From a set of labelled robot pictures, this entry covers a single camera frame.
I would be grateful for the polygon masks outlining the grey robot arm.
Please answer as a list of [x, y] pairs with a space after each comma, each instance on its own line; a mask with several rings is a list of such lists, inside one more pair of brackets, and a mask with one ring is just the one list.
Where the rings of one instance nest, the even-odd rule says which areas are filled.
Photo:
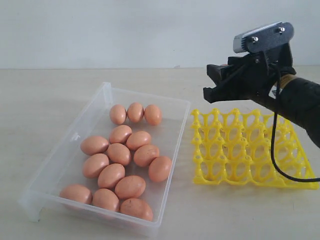
[[305, 129], [320, 145], [320, 85], [298, 77], [289, 44], [274, 49], [229, 57], [227, 65], [209, 64], [205, 87], [209, 103], [251, 100]]

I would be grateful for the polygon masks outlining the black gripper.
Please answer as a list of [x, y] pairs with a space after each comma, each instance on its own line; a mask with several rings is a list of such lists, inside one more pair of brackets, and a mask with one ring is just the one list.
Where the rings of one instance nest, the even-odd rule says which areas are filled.
[[288, 43], [243, 57], [230, 56], [227, 64], [224, 67], [206, 66], [206, 74], [215, 84], [215, 87], [203, 88], [203, 98], [208, 103], [245, 101], [264, 96], [281, 77], [297, 73]]

